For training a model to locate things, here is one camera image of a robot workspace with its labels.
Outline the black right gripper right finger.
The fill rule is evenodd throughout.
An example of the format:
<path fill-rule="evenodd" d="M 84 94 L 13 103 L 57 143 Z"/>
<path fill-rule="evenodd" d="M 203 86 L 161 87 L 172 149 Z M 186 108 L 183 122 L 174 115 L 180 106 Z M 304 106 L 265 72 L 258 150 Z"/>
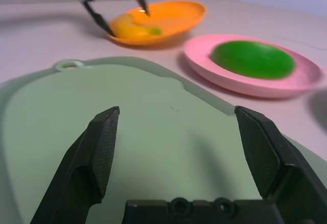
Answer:
<path fill-rule="evenodd" d="M 260 196 L 284 223 L 326 223 L 326 188 L 301 152 L 265 115 L 235 108 L 244 155 Z"/>

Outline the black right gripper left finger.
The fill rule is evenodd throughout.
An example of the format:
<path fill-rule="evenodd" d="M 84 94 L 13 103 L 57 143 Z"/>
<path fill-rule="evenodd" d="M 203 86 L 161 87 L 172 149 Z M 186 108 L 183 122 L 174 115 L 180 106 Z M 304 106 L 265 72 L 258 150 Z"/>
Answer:
<path fill-rule="evenodd" d="M 106 194 L 120 109 L 97 114 L 69 147 L 31 223 L 85 223 Z"/>

